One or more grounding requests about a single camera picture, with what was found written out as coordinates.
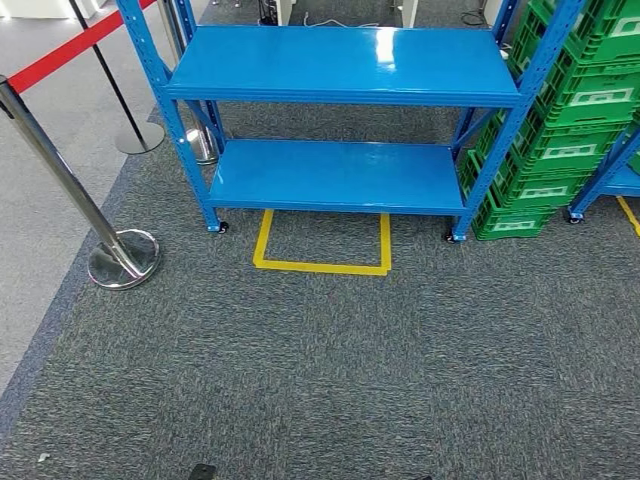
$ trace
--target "stanchion base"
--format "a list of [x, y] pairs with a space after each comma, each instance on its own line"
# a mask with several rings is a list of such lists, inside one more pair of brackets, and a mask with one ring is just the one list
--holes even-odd
[[115, 148], [129, 155], [150, 152], [162, 143], [165, 139], [165, 129], [157, 123], [141, 123], [138, 128], [144, 139], [144, 143], [140, 141], [136, 134], [131, 130], [123, 130], [115, 137]]
[[195, 155], [195, 163], [200, 166], [213, 165], [218, 161], [218, 157], [214, 152], [203, 152], [202, 146], [200, 145], [200, 135], [198, 130], [195, 128], [186, 132], [186, 138], [193, 154]]
[[134, 278], [113, 258], [103, 243], [94, 248], [89, 256], [89, 277], [97, 285], [109, 290], [125, 290], [148, 279], [160, 263], [160, 246], [143, 230], [122, 230], [118, 238], [131, 260], [138, 265], [142, 275]]

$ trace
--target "black stanchion pole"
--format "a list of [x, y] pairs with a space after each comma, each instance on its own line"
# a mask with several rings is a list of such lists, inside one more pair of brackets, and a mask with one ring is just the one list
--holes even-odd
[[[75, 0], [69, 0], [69, 3], [71, 4], [71, 8], [73, 9], [73, 13], [75, 14], [75, 17], [78, 18], [78, 21], [80, 22], [82, 29], [88, 30], [89, 26], [87, 25], [87, 21], [85, 20], [85, 17], [82, 15], [82, 12], [80, 11], [80, 7], [78, 6]], [[136, 123], [135, 119], [134, 119], [131, 111], [129, 110], [127, 102], [125, 101], [125, 97], [122, 96], [122, 92], [121, 92], [118, 84], [115, 83], [115, 79], [113, 78], [113, 75], [111, 73], [109, 65], [106, 64], [106, 61], [104, 59], [104, 56], [100, 51], [100, 47], [97, 45], [93, 45], [92, 48], [94, 49], [94, 53], [96, 54], [96, 57], [97, 57], [98, 62], [100, 62], [100, 66], [103, 70], [104, 70], [104, 73], [106, 75], [109, 83], [111, 84], [111, 88], [112, 88], [115, 93], [115, 96], [118, 97], [118, 101], [120, 102], [122, 110], [125, 111], [125, 114], [129, 120], [129, 123], [131, 124], [131, 128], [135, 134], [135, 138], [128, 135], [127, 132], [118, 134], [115, 140], [115, 146], [122, 153], [134, 154], [153, 150], [162, 143], [165, 138], [165, 130], [159, 125], [149, 122], [145, 123], [142, 126], [142, 128], [139, 127]]]

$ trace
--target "stacked crates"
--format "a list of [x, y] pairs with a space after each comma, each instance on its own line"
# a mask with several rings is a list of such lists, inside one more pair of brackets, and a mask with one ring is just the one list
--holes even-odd
[[[640, 109], [635, 112], [635, 117], [633, 119], [635, 128], [640, 128]], [[632, 170], [640, 175], [640, 152], [636, 153], [633, 158], [629, 161], [629, 166]]]
[[[508, 66], [518, 78], [549, 25], [555, 0], [531, 0]], [[537, 235], [571, 203], [640, 105], [640, 0], [587, 0], [528, 112], [473, 229], [478, 239]], [[499, 111], [461, 159], [472, 185], [504, 122]]]

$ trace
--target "blue shelf board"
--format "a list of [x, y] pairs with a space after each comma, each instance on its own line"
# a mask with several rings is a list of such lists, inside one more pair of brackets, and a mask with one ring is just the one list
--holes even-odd
[[626, 195], [640, 197], [640, 175], [625, 165], [617, 173], [608, 185], [602, 189], [604, 195]]
[[214, 207], [460, 215], [449, 147], [229, 140], [211, 190]]
[[198, 26], [174, 99], [510, 107], [488, 30]]

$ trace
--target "carpet floor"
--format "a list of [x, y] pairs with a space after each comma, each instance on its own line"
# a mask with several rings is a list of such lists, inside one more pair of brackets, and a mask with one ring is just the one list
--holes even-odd
[[[314, 21], [376, 21], [327, 3]], [[460, 25], [474, 3], [421, 0], [418, 18]], [[457, 115], [220, 110], [233, 136], [405, 142], [447, 141]], [[208, 233], [168, 142], [130, 170], [115, 222], [156, 235], [163, 264], [131, 291], [82, 286], [0, 479], [186, 479], [198, 462], [221, 480], [638, 476], [640, 240], [615, 199], [534, 239], [454, 246], [447, 219], [392, 216], [386, 277], [322, 275], [254, 267], [260, 211], [222, 210], [230, 231]], [[377, 222], [277, 212], [266, 255], [375, 264]]]

